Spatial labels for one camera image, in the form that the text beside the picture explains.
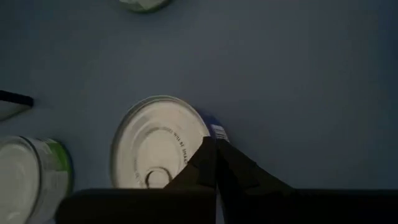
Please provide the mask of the blue table mat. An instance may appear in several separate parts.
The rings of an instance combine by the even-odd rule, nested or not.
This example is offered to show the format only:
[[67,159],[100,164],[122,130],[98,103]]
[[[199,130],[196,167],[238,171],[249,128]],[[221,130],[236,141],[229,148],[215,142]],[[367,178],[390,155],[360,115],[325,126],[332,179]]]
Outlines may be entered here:
[[[56,224],[398,224],[398,0],[0,0],[0,90],[34,107],[0,136],[61,140]],[[221,195],[111,188],[126,111],[179,97],[218,118]]]

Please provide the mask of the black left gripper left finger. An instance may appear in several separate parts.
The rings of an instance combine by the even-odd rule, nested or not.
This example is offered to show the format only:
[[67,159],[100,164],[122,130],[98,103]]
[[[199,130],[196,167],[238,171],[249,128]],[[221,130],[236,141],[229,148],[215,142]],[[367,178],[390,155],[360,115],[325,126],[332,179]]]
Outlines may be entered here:
[[85,189],[60,203],[56,224],[215,224],[216,142],[203,138],[161,189]]

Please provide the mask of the green Bumble Bee tuna can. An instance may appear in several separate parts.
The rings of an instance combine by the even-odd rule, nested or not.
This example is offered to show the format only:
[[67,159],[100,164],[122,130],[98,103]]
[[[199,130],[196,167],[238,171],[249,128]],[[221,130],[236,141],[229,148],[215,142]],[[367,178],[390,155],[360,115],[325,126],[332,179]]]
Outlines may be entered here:
[[66,148],[53,139],[0,138],[0,224],[44,224],[73,190]]
[[128,10],[135,13],[150,13],[169,5],[173,0],[119,0]]

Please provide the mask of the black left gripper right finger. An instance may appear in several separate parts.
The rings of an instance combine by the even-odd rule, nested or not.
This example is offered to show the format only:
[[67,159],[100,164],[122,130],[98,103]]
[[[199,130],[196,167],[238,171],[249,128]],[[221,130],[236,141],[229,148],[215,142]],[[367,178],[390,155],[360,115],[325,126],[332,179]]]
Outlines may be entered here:
[[226,224],[398,224],[398,190],[298,189],[219,139]]

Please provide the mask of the dark blue label tuna can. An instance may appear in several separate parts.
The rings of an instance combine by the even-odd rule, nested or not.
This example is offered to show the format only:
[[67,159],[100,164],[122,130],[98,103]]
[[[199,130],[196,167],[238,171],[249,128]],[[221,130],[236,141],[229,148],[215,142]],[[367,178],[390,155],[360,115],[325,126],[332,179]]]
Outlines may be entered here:
[[150,96],[129,109],[111,144],[114,187],[161,189],[187,166],[205,137],[228,140],[212,114],[174,96]]

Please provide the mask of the dark flat object left edge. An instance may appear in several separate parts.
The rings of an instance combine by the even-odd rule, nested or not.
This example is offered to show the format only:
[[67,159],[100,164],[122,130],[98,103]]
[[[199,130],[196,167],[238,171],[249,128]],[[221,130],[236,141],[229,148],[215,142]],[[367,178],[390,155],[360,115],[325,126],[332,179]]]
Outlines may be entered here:
[[0,90],[0,122],[15,117],[34,106],[30,96]]

